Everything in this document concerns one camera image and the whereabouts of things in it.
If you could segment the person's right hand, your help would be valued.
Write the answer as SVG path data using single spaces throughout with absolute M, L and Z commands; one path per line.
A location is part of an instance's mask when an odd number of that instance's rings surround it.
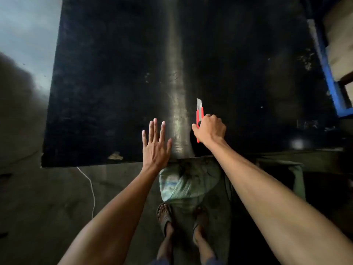
M 224 147 L 227 145 L 224 140 L 226 126 L 216 115 L 206 114 L 200 126 L 204 128 L 203 144 L 210 151 L 216 147 Z

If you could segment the dark left sandal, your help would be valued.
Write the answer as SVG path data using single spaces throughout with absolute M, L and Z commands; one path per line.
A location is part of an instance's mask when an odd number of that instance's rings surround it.
M 164 237 L 168 235 L 168 227 L 171 226 L 173 228 L 173 211 L 168 203 L 161 203 L 156 211 L 157 220 L 160 225 L 161 231 Z

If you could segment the person's right forearm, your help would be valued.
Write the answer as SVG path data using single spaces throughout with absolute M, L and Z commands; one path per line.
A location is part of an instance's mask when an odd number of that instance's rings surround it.
M 223 168 L 281 264 L 353 265 L 353 243 L 328 218 L 223 138 L 199 140 Z

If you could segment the green plastic stool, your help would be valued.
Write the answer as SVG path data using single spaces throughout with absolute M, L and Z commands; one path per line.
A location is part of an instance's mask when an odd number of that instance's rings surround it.
M 259 158 L 256 160 L 256 165 L 291 189 L 298 197 L 306 201 L 302 163 Z

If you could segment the person's left leg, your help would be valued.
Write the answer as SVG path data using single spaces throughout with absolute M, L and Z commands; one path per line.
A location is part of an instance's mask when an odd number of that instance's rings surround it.
M 161 243 L 157 252 L 156 259 L 166 257 L 172 263 L 174 229 L 172 229 L 171 226 L 169 226 L 168 228 L 168 235 L 164 238 L 163 242 Z

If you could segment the pale woven plastic sack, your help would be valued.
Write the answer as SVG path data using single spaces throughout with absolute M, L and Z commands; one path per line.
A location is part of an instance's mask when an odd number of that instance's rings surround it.
M 161 199 L 191 212 L 223 176 L 220 165 L 211 157 L 172 162 L 159 172 Z

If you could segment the large black rubber sheet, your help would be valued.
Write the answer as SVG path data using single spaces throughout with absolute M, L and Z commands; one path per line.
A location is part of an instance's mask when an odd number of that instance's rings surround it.
M 301 0 L 63 0 L 41 167 L 140 162 L 154 118 L 210 156 L 197 98 L 238 153 L 341 148 L 328 90 Z

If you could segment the beige cardboard box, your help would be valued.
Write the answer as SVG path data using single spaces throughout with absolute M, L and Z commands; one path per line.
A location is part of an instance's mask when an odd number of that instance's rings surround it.
M 353 72 L 353 0 L 340 0 L 323 18 L 327 56 L 335 81 Z

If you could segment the person's left hand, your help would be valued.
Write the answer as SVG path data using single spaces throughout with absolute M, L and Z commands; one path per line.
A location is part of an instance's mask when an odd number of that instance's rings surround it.
M 143 171 L 154 171 L 159 173 L 167 166 L 169 160 L 165 159 L 167 141 L 165 140 L 165 121 L 162 121 L 159 128 L 159 140 L 153 142 L 154 125 L 153 120 L 149 122 L 148 145 L 143 147 Z

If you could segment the dark right sandal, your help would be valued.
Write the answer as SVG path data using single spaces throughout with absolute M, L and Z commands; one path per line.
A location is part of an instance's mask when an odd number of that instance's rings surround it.
M 202 231 L 205 231 L 209 223 L 207 208 L 203 205 L 198 205 L 192 214 L 194 218 L 193 231 L 195 231 L 197 227 L 201 227 Z

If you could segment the red utility knife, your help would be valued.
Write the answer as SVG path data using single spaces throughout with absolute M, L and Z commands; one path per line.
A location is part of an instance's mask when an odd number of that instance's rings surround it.
M 204 118 L 204 108 L 203 108 L 201 99 L 196 98 L 196 102 L 197 102 L 196 126 L 199 129 L 201 125 L 201 121 Z

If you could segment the dark sandal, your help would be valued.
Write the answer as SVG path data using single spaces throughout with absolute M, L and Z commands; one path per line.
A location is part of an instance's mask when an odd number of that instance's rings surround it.
M 207 208 L 203 205 L 198 205 L 192 214 L 194 218 L 193 231 L 195 231 L 197 227 L 201 227 L 202 231 L 205 231 L 209 223 Z
M 168 235 L 168 227 L 171 226 L 173 228 L 173 211 L 168 203 L 161 203 L 156 211 L 157 220 L 160 225 L 161 231 L 164 237 Z

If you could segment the blue metal rack frame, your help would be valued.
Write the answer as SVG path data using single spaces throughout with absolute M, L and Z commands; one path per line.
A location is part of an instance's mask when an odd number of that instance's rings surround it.
M 339 118 L 353 117 L 353 107 L 349 107 L 344 100 L 344 96 L 339 84 L 334 80 L 330 65 L 326 46 L 324 43 L 324 34 L 316 26 L 314 19 L 307 19 L 310 34 L 315 44 L 317 55 L 320 59 L 322 71 L 324 73 L 325 81 L 328 86 L 328 92 L 331 96 L 336 115 Z

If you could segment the person's leg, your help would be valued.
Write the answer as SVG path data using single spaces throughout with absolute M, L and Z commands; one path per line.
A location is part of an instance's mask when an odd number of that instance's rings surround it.
M 168 235 L 164 238 L 163 242 L 161 243 L 157 252 L 156 259 L 166 257 L 172 263 L 174 229 L 172 229 L 171 226 L 169 226 L 168 228 Z
M 193 242 L 198 247 L 201 265 L 207 265 L 211 259 L 216 258 L 213 249 L 204 237 L 204 228 L 200 224 L 196 224 L 193 229 Z

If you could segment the dark blue shorts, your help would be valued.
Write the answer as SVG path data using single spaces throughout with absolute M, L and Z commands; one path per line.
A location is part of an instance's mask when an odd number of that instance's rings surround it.
M 172 265 L 172 263 L 166 257 L 163 257 L 161 259 L 152 260 L 148 265 Z M 201 265 L 225 265 L 225 263 L 215 257 L 212 257 Z

